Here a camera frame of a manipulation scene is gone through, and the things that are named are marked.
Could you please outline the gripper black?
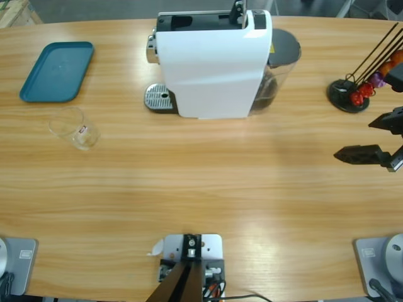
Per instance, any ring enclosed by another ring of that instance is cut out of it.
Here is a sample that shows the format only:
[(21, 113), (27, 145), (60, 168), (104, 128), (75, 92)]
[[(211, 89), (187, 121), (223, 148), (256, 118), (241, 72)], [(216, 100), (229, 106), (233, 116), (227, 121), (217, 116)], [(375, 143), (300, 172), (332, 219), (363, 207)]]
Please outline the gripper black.
[[(393, 135), (402, 134), (402, 107), (394, 108), (392, 112), (384, 113), (369, 125), (390, 131)], [(334, 157), (352, 165), (378, 164), (387, 167), (389, 172), (397, 172), (403, 163), (403, 148), (399, 148), (393, 155), (384, 152), (378, 145), (353, 145), (338, 150)]]

